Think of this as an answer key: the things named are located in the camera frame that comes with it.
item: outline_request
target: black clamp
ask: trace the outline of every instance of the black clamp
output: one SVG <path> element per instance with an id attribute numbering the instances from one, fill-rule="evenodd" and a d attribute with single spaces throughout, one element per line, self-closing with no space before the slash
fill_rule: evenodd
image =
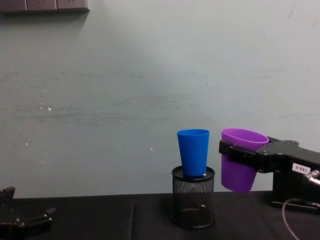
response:
<path id="1" fill-rule="evenodd" d="M 23 240 L 48 231 L 53 222 L 52 214 L 56 209 L 50 208 L 42 215 L 25 218 L 10 206 L 15 190 L 10 186 L 0 191 L 0 239 Z"/>
<path id="2" fill-rule="evenodd" d="M 295 171 L 295 166 L 307 167 L 310 171 L 320 169 L 319 152 L 304 149 L 297 141 L 268 138 L 269 143 L 257 150 L 221 140 L 219 153 L 227 155 L 231 161 L 252 167 L 259 173 L 282 171 L 303 174 L 301 171 Z"/>

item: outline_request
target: purple plastic cup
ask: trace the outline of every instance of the purple plastic cup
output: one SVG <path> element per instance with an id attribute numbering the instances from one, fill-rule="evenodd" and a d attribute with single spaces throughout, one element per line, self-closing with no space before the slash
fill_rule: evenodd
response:
<path id="1" fill-rule="evenodd" d="M 223 129 L 221 139 L 250 150 L 257 150 L 269 142 L 267 136 L 242 128 Z M 249 192 L 257 172 L 252 167 L 229 160 L 226 155 L 222 155 L 221 161 L 222 185 L 234 192 Z"/>

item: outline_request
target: plastic cup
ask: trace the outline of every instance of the plastic cup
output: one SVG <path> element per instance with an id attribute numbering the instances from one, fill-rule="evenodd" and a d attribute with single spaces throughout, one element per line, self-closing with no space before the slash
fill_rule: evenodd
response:
<path id="1" fill-rule="evenodd" d="M 222 130 L 222 140 L 236 146 L 257 150 L 267 144 L 267 136 L 242 128 L 225 128 Z M 221 183 L 234 192 L 249 192 L 254 184 L 257 172 L 249 166 L 221 157 Z"/>
<path id="2" fill-rule="evenodd" d="M 178 143 L 184 176 L 199 177 L 206 173 L 210 132 L 205 129 L 178 131 Z"/>

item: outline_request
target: label sticker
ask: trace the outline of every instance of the label sticker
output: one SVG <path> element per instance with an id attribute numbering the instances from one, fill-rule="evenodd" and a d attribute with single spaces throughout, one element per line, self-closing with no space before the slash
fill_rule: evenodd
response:
<path id="1" fill-rule="evenodd" d="M 295 171 L 295 172 L 301 173 L 301 174 L 308 174 L 311 172 L 311 168 L 307 167 L 307 166 L 300 165 L 300 164 L 293 163 L 292 171 Z"/>

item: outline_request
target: robotic arm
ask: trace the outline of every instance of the robotic arm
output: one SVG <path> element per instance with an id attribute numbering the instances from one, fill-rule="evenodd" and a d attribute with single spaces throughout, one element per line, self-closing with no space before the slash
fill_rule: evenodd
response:
<path id="1" fill-rule="evenodd" d="M 281 207 L 291 198 L 320 202 L 320 152 L 304 149 L 297 141 L 269 137 L 269 143 L 256 151 L 221 140 L 219 153 L 259 173 L 273 172 L 272 203 L 275 207 Z"/>

